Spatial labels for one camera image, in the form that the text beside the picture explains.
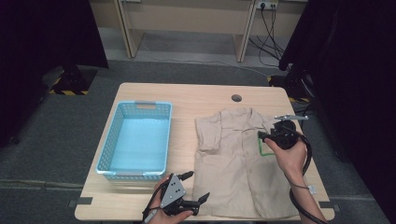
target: bracelet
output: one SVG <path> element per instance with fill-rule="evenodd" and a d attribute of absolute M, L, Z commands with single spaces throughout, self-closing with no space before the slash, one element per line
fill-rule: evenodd
<path fill-rule="evenodd" d="M 297 188 L 300 188 L 300 189 L 309 189 L 309 187 L 303 187 L 303 186 L 295 185 L 295 184 L 291 183 L 290 181 L 289 181 L 289 183 L 291 185 L 293 185 L 294 187 L 297 187 Z"/>

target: wooden table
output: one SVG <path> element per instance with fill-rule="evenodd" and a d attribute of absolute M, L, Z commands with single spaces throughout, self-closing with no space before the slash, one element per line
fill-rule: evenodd
<path fill-rule="evenodd" d="M 232 96 L 238 94 L 242 101 L 237 103 Z M 289 98 L 281 88 L 215 86 L 215 85 L 181 85 L 123 83 L 120 85 L 114 105 L 100 139 L 91 169 L 81 192 L 76 218 L 80 220 L 141 220 L 155 182 L 148 184 L 132 182 L 113 182 L 95 171 L 111 118 L 119 101 L 169 101 L 173 104 L 171 135 L 167 161 L 167 173 L 183 174 L 194 169 L 194 156 L 198 149 L 195 119 L 209 117 L 224 108 L 252 107 L 263 115 L 279 116 L 293 114 Z M 317 202 L 328 202 L 329 197 L 321 182 L 314 161 L 305 174 L 307 183 L 314 185 Z M 183 181 L 190 200 L 193 177 Z M 330 220 L 334 217 L 332 208 L 321 208 L 324 216 Z M 227 217 L 197 216 L 189 220 L 235 220 Z"/>

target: shirt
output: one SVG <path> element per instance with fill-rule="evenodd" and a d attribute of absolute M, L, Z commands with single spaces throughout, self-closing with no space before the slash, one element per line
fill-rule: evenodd
<path fill-rule="evenodd" d="M 199 149 L 195 154 L 192 198 L 210 192 L 201 215 L 216 217 L 291 217 L 290 184 L 275 155 L 262 157 L 258 131 L 269 133 L 275 120 L 252 108 L 224 109 L 195 120 Z"/>

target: basket handle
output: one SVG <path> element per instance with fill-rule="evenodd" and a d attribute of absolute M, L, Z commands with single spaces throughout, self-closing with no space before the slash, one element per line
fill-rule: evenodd
<path fill-rule="evenodd" d="M 136 101 L 135 106 L 138 109 L 156 109 L 157 103 L 153 101 Z"/>
<path fill-rule="evenodd" d="M 134 171 L 123 171 L 123 172 L 116 172 L 116 175 L 127 175 L 127 176 L 145 176 L 145 175 L 163 175 L 163 172 L 134 172 Z"/>

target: blue plastic basket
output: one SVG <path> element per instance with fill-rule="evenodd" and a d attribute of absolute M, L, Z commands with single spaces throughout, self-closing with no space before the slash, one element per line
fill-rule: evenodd
<path fill-rule="evenodd" d="M 171 117 L 169 102 L 119 102 L 96 172 L 107 179 L 161 179 L 166 171 Z"/>

